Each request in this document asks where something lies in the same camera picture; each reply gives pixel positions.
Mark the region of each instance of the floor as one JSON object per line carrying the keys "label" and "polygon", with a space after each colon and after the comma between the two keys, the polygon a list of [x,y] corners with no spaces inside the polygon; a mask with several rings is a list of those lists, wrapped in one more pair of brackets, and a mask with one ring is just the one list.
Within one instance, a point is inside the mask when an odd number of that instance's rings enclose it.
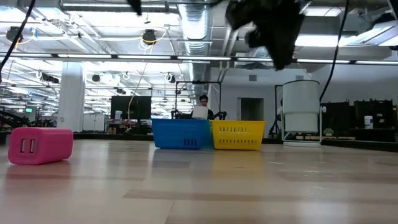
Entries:
{"label": "floor", "polygon": [[398,154],[263,145],[156,149],[75,141],[72,157],[13,166],[0,147],[0,223],[398,223]]}

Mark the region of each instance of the blue basket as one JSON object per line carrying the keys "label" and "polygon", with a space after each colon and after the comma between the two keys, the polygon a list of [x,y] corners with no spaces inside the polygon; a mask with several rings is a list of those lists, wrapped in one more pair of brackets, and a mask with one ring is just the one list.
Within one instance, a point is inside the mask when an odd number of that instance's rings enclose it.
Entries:
{"label": "blue basket", "polygon": [[152,132],[162,149],[200,149],[212,139],[207,120],[152,119]]}

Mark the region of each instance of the dark hair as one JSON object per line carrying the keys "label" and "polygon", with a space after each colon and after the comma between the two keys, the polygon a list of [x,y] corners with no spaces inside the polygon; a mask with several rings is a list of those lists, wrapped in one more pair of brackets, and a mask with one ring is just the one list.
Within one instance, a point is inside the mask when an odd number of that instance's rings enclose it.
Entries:
{"label": "dark hair", "polygon": [[209,98],[206,95],[202,95],[199,97],[199,101],[201,101],[201,100],[209,101]]}

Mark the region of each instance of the doorway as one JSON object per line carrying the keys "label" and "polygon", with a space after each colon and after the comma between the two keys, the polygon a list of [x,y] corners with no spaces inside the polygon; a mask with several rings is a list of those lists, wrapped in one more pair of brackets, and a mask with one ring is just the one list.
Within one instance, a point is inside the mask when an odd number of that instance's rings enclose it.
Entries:
{"label": "doorway", "polygon": [[264,99],[238,98],[238,119],[241,121],[263,121]]}

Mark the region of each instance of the plastic basket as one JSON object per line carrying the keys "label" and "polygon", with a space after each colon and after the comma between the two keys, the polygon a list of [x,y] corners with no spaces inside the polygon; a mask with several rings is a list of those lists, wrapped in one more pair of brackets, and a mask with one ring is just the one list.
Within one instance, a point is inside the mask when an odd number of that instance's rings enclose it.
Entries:
{"label": "plastic basket", "polygon": [[152,119],[155,146],[162,149],[200,149],[211,135],[207,120]]}
{"label": "plastic basket", "polygon": [[265,121],[211,121],[215,149],[260,150]]}

